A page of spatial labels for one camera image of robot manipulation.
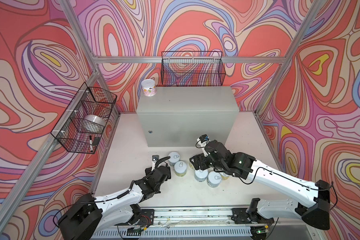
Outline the teal label can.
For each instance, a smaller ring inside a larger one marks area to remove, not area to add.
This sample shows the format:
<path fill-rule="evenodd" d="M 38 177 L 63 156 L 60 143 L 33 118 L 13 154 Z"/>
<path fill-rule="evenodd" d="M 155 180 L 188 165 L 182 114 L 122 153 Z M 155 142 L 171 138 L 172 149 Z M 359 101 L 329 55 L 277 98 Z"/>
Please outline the teal label can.
<path fill-rule="evenodd" d="M 178 152 L 170 152 L 169 153 L 168 163 L 170 166 L 174 167 L 177 162 L 181 160 L 181 156 Z"/>

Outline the pink label can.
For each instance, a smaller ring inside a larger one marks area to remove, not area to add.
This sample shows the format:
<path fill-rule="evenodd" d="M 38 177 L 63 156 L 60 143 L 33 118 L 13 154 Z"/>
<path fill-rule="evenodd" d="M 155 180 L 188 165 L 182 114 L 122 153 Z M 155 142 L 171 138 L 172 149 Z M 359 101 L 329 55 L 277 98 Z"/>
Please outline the pink label can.
<path fill-rule="evenodd" d="M 141 83 L 143 94 L 146 97 L 152 97 L 156 94 L 156 83 L 153 79 L 145 79 Z"/>

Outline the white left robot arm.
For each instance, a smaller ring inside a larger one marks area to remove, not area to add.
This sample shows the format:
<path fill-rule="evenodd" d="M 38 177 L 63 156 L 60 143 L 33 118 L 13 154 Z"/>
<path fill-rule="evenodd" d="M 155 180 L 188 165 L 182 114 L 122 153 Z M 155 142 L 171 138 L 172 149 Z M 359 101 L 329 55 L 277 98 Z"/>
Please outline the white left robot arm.
<path fill-rule="evenodd" d="M 141 218 L 139 203 L 160 193 L 171 178 L 168 165 L 155 167 L 143 178 L 110 195 L 83 195 L 59 218 L 57 226 L 64 240 L 89 240 L 93 234 L 118 224 L 134 225 Z"/>

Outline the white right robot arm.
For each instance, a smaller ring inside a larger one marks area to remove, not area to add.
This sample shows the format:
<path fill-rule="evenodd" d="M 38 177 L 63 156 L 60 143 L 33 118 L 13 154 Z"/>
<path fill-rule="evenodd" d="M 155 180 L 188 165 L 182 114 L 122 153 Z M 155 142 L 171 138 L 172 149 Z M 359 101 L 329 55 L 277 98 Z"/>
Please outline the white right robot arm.
<path fill-rule="evenodd" d="M 202 150 L 202 153 L 190 158 L 195 170 L 213 169 L 217 173 L 238 178 L 245 185 L 260 183 L 288 196 L 284 201 L 253 199 L 247 210 L 249 217 L 300 219 L 313 228 L 324 231 L 330 229 L 330 190 L 333 183 L 298 179 L 251 155 L 231 153 L 216 140 L 198 139 L 196 148 Z"/>

